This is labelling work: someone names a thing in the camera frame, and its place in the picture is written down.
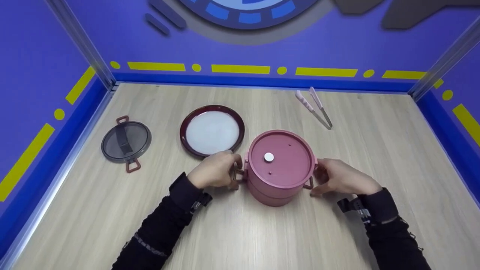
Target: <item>wooden table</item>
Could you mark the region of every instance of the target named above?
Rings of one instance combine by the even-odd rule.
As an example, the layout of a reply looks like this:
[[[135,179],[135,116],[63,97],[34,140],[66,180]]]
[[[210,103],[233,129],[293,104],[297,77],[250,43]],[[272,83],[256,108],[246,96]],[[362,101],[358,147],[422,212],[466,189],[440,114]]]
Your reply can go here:
[[[207,104],[231,107],[243,117],[242,156],[264,131],[293,131],[318,157],[342,159],[388,187],[433,269],[478,269],[479,209],[412,99],[319,96],[334,124],[331,131],[293,91],[121,84],[14,269],[110,269],[172,181],[198,164],[182,149],[179,127],[190,111]],[[105,133],[125,114],[153,135],[141,170],[132,174],[100,151]],[[244,185],[212,196],[184,230],[165,269],[377,268],[360,218],[337,208],[340,195],[310,198],[302,190],[279,208],[260,204]]]

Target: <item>white knob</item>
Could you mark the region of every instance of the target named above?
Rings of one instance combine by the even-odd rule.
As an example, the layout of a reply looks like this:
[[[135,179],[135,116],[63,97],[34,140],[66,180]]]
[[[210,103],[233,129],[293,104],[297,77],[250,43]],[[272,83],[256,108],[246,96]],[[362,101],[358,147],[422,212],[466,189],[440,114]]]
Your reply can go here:
[[[264,159],[266,162],[272,162],[273,161],[273,154],[272,153],[265,153]]]

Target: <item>yellow dot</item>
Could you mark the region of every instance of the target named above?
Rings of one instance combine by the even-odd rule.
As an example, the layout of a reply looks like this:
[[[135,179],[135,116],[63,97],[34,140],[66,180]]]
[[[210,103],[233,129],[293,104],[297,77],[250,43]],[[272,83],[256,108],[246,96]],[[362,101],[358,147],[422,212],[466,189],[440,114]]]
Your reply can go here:
[[[445,92],[442,94],[442,98],[444,100],[451,100],[453,97],[453,91],[452,90],[445,90]]]
[[[202,70],[202,67],[199,64],[193,64],[192,69],[195,72],[200,72]]]
[[[287,73],[287,68],[286,67],[279,67],[276,72],[280,75],[283,75],[285,73]]]
[[[112,68],[114,69],[119,69],[120,68],[120,64],[115,62],[115,61],[111,61],[110,62],[110,65],[112,66]]]
[[[62,109],[56,109],[53,112],[53,115],[55,116],[55,119],[63,120],[63,118],[65,117],[65,112]]]
[[[364,78],[370,78],[370,77],[372,77],[374,74],[375,74],[375,70],[369,69],[369,70],[365,71],[365,73],[363,73],[363,77],[364,77]]]

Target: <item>black sleeve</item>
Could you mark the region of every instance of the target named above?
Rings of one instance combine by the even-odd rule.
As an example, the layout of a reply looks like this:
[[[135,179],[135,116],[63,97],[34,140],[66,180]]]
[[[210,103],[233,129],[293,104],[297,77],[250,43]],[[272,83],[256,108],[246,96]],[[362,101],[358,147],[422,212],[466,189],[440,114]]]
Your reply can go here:
[[[359,198],[371,216],[371,222],[365,227],[379,268],[430,270],[422,249],[408,232],[408,224],[398,216],[398,210],[388,190],[384,188],[376,194]]]
[[[170,187],[170,196],[162,199],[125,244],[112,269],[160,270],[183,228],[192,221],[190,209],[201,193],[182,173]]]

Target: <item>metal tongs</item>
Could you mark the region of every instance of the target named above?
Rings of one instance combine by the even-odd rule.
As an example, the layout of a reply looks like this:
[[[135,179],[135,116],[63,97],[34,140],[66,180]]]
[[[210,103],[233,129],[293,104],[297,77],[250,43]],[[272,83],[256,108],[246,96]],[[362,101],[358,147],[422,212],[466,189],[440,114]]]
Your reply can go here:
[[[325,112],[324,106],[322,105],[322,102],[320,101],[320,99],[317,96],[317,93],[315,92],[315,88],[310,87],[310,90],[308,92],[310,93],[313,100],[317,104],[318,108],[320,109],[320,111],[324,115],[325,120],[327,120],[328,124],[325,123],[325,121],[320,117],[320,115],[318,115],[318,113],[313,109],[313,107],[310,105],[310,103],[308,103],[307,99],[301,94],[300,90],[297,90],[297,92],[295,93],[295,96],[308,109],[308,111],[311,112],[315,116],[315,118],[318,121],[320,121],[320,123],[322,123],[322,125],[324,125],[328,130],[331,130],[332,127],[333,127],[332,122],[330,121],[330,118],[328,117],[327,113]]]

